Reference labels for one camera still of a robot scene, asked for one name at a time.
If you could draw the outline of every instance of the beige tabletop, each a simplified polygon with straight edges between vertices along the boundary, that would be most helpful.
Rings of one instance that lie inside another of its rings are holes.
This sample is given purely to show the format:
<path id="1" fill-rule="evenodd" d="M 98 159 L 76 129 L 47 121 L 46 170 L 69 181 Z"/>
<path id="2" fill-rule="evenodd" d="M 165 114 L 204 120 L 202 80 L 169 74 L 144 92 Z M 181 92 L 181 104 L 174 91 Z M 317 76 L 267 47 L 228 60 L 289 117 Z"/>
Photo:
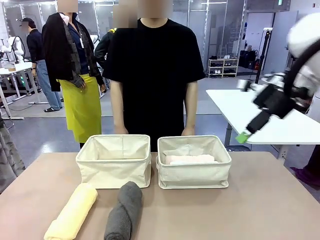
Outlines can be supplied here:
<path id="1" fill-rule="evenodd" d="M 76 153 L 42 154 L 0 195 L 0 239 L 41 240 L 81 182 Z M 162 190 L 153 166 L 135 240 L 319 239 L 320 205 L 266 152 L 232 152 L 229 187 Z M 118 190 L 98 190 L 77 240 L 103 240 Z"/>

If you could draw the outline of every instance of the dark blue shirt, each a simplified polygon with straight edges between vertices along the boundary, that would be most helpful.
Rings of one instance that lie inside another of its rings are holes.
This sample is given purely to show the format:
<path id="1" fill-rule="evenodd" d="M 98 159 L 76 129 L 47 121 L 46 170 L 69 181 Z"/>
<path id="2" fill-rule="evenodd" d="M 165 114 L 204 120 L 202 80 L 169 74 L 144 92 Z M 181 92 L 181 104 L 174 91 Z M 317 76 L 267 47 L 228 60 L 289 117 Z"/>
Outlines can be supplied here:
<path id="1" fill-rule="evenodd" d="M 80 42 L 80 35 L 79 33 L 74 29 L 73 26 L 71 26 L 70 23 L 68 23 L 69 33 L 71 34 L 71 37 L 75 43 L 76 49 L 78 51 L 80 65 L 81 65 L 81 74 L 88 74 L 89 73 L 89 67 L 88 62 L 86 58 L 86 52 L 85 49 L 82 48 L 81 42 Z"/>
<path id="2" fill-rule="evenodd" d="M 36 63 L 37 61 L 45 59 L 43 53 L 42 36 L 38 29 L 33 29 L 26 37 L 26 44 L 29 48 L 31 61 Z"/>

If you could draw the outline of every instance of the black t-shirt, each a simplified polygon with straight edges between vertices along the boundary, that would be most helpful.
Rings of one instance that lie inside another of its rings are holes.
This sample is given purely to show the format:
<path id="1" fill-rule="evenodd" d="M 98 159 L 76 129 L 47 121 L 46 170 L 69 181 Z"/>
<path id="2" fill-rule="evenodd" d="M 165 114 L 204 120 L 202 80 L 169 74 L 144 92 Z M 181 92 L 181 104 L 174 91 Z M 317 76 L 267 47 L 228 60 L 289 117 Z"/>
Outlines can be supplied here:
<path id="1" fill-rule="evenodd" d="M 104 77 L 123 86 L 124 125 L 130 134 L 180 136 L 187 84 L 205 77 L 195 34 L 170 19 L 150 28 L 118 29 Z"/>

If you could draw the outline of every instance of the sandal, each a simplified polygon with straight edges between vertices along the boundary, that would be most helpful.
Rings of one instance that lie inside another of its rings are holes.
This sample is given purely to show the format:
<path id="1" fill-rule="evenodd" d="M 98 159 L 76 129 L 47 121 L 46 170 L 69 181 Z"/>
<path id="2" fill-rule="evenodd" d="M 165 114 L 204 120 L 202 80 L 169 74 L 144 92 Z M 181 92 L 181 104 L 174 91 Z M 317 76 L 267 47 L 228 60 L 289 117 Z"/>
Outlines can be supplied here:
<path id="1" fill-rule="evenodd" d="M 59 111 L 59 110 L 54 110 L 52 107 L 49 107 L 48 109 L 44 110 L 45 113 L 52 113 L 56 111 Z"/>

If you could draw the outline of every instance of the glass wall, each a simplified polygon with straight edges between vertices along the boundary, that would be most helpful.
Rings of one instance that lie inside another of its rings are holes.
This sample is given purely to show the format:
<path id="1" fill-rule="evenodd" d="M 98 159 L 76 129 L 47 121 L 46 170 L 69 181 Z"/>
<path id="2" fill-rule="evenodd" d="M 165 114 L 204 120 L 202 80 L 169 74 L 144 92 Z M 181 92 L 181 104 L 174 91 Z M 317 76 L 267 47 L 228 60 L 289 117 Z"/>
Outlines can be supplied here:
<path id="1" fill-rule="evenodd" d="M 96 21 L 95 7 L 93 2 L 79 2 L 79 20 L 85 25 L 89 34 L 99 35 Z"/>
<path id="2" fill-rule="evenodd" d="M 255 1 L 272 1 L 272 6 L 274 6 L 274 0 L 248 1 L 251 1 L 251 8 L 257 7 Z M 5 5 L 9 34 L 20 36 L 24 42 L 25 34 L 21 32 L 20 24 L 16 19 L 32 18 L 41 31 L 48 17 L 57 12 L 56 1 L 28 2 L 28 4 L 22 1 L 20 5 Z M 245 0 L 173 0 L 171 19 L 193 30 L 205 68 L 210 56 L 220 58 L 226 54 L 237 55 L 244 2 Z M 99 35 L 102 38 L 114 28 L 113 6 L 117 4 L 119 2 L 115 0 L 79 1 L 79 20 L 87 27 L 91 35 Z"/>
<path id="3" fill-rule="evenodd" d="M 188 25 L 188 0 L 173 0 L 173 13 L 171 19 L 184 26 Z"/>
<path id="4" fill-rule="evenodd" d="M 207 56 L 221 58 L 227 3 L 209 4 L 208 10 L 209 46 L 207 48 Z"/>
<path id="5" fill-rule="evenodd" d="M 279 0 L 247 0 L 246 9 L 255 11 L 289 11 L 290 4 L 291 0 L 282 0 L 280 5 Z"/>
<path id="6" fill-rule="evenodd" d="M 48 20 L 48 17 L 57 12 L 57 4 L 55 1 L 45 2 L 45 3 L 39 3 L 39 7 L 40 7 L 40 13 L 41 13 L 43 25 L 44 25 Z"/>
<path id="7" fill-rule="evenodd" d="M 228 0 L 220 56 L 237 56 L 244 17 L 244 1 Z"/>
<path id="8" fill-rule="evenodd" d="M 100 38 L 102 38 L 110 29 L 114 28 L 113 21 L 113 2 L 97 2 L 95 4 L 96 15 L 98 18 L 98 26 L 100 30 Z"/>

